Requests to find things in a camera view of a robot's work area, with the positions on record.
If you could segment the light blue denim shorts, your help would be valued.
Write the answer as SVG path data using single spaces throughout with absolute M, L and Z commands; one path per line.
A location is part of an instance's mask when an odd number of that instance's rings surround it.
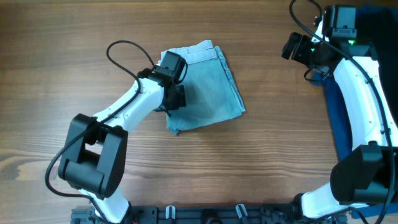
M 186 106 L 171 111 L 166 128 L 177 135 L 181 131 L 208 126 L 241 116 L 244 101 L 235 83 L 227 59 L 219 46 L 204 40 L 189 47 L 169 49 L 188 63 L 182 85 Z

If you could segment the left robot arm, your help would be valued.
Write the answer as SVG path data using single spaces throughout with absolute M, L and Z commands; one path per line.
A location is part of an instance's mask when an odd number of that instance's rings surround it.
M 185 106 L 184 77 L 184 67 L 146 68 L 111 106 L 93 116 L 78 114 L 72 119 L 65 145 L 54 161 L 59 161 L 58 176 L 79 191 L 77 197 L 92 203 L 90 220 L 132 222 L 131 203 L 119 187 L 128 136 L 151 111 L 169 113 Z

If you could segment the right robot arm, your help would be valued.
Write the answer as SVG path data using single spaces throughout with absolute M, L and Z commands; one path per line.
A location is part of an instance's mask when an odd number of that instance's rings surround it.
M 282 57 L 334 81 L 348 117 L 349 153 L 332 169 L 330 181 L 299 195 L 300 214 L 316 220 L 350 208 L 397 202 L 397 126 L 379 79 L 376 48 L 352 36 L 334 39 L 291 33 Z

